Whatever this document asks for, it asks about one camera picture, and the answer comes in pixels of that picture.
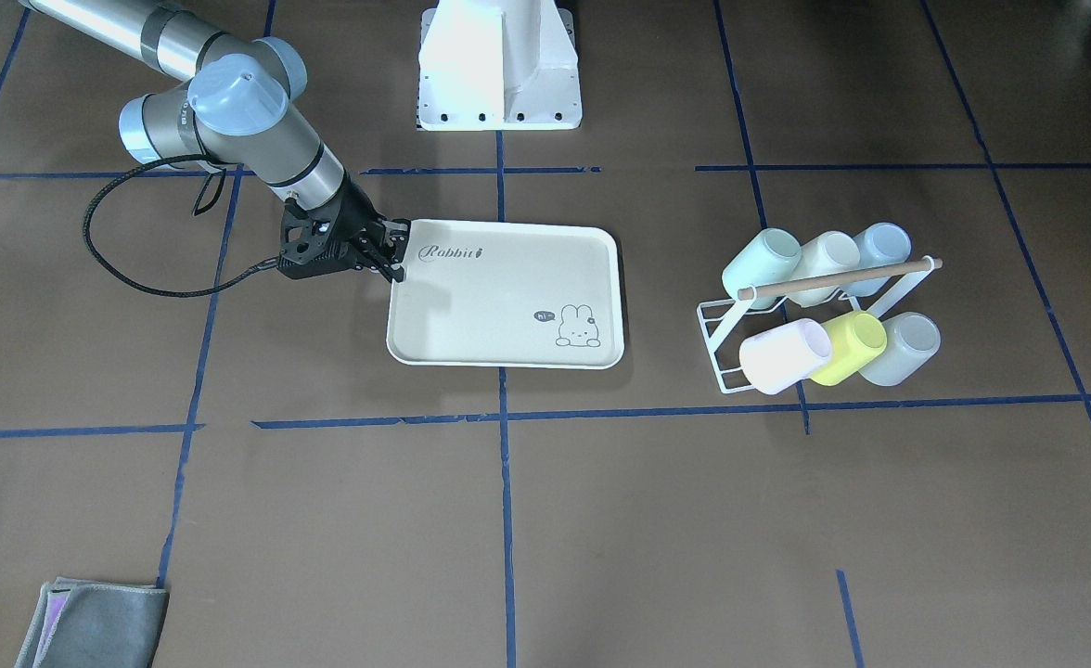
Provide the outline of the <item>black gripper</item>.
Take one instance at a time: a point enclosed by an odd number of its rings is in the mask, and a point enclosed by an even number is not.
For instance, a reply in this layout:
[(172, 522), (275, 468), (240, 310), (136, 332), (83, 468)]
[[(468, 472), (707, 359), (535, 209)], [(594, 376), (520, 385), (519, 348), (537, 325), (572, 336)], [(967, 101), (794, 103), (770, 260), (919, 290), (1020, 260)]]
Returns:
[(284, 199), (277, 269), (290, 279), (341, 271), (376, 272), (389, 283), (406, 281), (403, 259), (411, 220), (384, 219), (350, 176), (317, 208)]

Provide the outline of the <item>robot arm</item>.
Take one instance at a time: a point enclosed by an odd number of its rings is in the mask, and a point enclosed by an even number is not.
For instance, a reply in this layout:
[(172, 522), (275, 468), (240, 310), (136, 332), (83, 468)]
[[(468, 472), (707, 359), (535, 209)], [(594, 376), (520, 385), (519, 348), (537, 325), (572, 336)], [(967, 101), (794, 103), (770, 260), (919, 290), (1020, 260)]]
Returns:
[(228, 170), (243, 166), (283, 204), (278, 253), (245, 275), (372, 271), (391, 283), (405, 279), (410, 220), (381, 215), (297, 109), (308, 76), (290, 44), (243, 41), (164, 1), (29, 1), (27, 8), (177, 81), (173, 90), (122, 107), (119, 135), (137, 165), (103, 194), (159, 168), (199, 168), (221, 186)]

